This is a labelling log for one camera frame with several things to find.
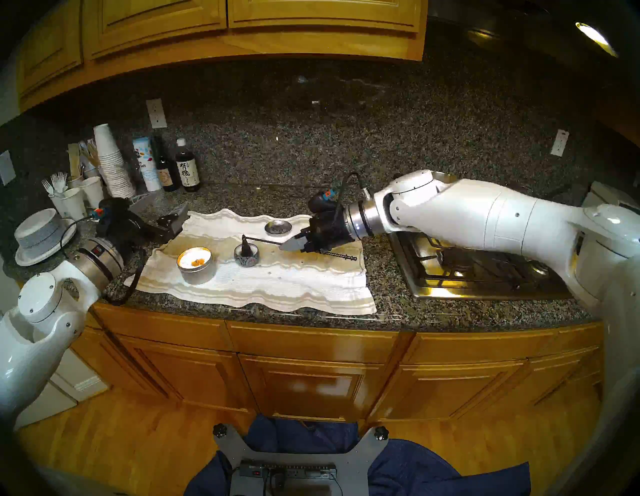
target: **stack of paper cups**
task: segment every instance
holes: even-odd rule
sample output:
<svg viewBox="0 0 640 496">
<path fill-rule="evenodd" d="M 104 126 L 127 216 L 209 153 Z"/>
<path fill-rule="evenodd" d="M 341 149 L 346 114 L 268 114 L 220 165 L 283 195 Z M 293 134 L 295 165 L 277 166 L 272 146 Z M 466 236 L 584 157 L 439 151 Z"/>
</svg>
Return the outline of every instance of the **stack of paper cups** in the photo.
<svg viewBox="0 0 640 496">
<path fill-rule="evenodd" d="M 162 184 L 160 183 L 156 169 L 156 161 L 154 160 L 154 155 L 151 151 L 151 141 L 149 138 L 145 137 L 133 140 L 133 148 L 136 151 L 136 157 L 138 157 L 140 173 L 142 174 L 142 179 L 145 180 L 145 184 L 147 185 L 147 191 L 151 192 L 162 189 Z"/>
<path fill-rule="evenodd" d="M 107 183 L 111 196 L 133 198 L 136 196 L 136 188 L 131 184 L 131 179 L 124 168 L 122 154 L 111 134 L 109 124 L 95 126 L 93 134 L 100 160 L 100 173 Z"/>
</svg>

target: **plate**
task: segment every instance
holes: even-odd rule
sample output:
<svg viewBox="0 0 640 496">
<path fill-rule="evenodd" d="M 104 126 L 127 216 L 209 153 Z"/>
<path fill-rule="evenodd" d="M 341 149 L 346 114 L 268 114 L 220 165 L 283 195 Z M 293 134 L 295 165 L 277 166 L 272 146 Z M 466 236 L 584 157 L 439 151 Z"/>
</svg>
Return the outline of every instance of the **plate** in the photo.
<svg viewBox="0 0 640 496">
<path fill-rule="evenodd" d="M 62 225 L 66 229 L 73 223 L 73 221 L 74 221 L 73 219 L 62 219 Z M 65 246 L 69 241 L 71 241 L 71 238 L 76 233 L 76 227 L 77 227 L 77 224 L 74 224 L 71 227 L 71 229 L 67 231 L 67 233 L 65 234 L 65 237 L 62 238 L 62 246 Z M 22 250 L 22 248 L 18 248 L 18 251 L 15 252 L 15 263 L 17 263 L 20 267 L 29 267 L 31 265 L 35 265 L 39 262 L 42 262 L 43 260 L 48 259 L 54 253 L 57 253 L 59 249 L 60 249 L 60 243 L 56 243 L 56 246 L 51 248 L 49 251 L 46 251 L 43 254 L 38 255 L 37 257 L 28 257 L 27 255 L 24 254 L 24 251 Z"/>
</svg>

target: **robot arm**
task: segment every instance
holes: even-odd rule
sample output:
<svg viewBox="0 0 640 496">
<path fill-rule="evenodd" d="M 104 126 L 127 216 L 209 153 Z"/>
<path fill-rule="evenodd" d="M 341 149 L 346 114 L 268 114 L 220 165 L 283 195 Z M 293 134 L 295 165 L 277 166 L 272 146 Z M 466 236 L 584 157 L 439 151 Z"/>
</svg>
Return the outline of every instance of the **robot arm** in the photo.
<svg viewBox="0 0 640 496">
<path fill-rule="evenodd" d="M 280 249 L 330 250 L 377 234 L 424 232 L 465 248 L 538 260 L 596 316 L 613 267 L 640 253 L 640 216 L 632 210 L 606 204 L 569 207 L 429 170 L 402 176 L 373 197 L 337 208 L 337 221 L 333 211 L 320 212 Z"/>
<path fill-rule="evenodd" d="M 40 395 L 65 350 L 82 333 L 87 311 L 134 251 L 148 241 L 173 239 L 188 210 L 180 206 L 155 227 L 129 211 L 123 198 L 103 200 L 100 207 L 97 237 L 85 241 L 70 261 L 29 279 L 18 306 L 0 322 L 0 416 L 12 425 Z M 76 287 L 78 299 L 64 288 L 66 280 Z"/>
</svg>

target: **ceiling light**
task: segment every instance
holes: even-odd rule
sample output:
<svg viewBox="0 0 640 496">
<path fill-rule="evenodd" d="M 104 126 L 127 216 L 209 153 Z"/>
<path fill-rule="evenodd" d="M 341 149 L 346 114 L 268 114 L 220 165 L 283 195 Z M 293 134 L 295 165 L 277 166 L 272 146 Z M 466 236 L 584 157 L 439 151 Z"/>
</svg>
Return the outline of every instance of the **ceiling light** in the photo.
<svg viewBox="0 0 640 496">
<path fill-rule="evenodd" d="M 617 57 L 618 54 L 611 48 L 607 39 L 602 36 L 597 30 L 593 29 L 588 24 L 584 24 L 582 22 L 576 22 L 575 27 L 581 30 L 586 36 L 595 41 L 600 47 L 610 55 Z"/>
</svg>

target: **wooden floor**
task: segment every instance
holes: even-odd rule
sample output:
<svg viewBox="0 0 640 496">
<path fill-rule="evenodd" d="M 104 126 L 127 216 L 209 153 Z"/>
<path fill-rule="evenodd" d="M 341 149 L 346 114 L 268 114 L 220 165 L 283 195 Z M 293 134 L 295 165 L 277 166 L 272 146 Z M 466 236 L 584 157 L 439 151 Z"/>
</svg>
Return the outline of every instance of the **wooden floor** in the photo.
<svg viewBox="0 0 640 496">
<path fill-rule="evenodd" d="M 533 412 L 502 420 L 386 424 L 394 438 L 435 451 L 461 474 L 528 461 L 542 494 L 589 438 L 600 409 L 595 391 L 556 394 Z M 211 431 L 246 415 L 168 403 L 113 389 L 18 431 L 36 463 L 96 479 L 133 495 L 181 495 L 216 450 Z"/>
</svg>

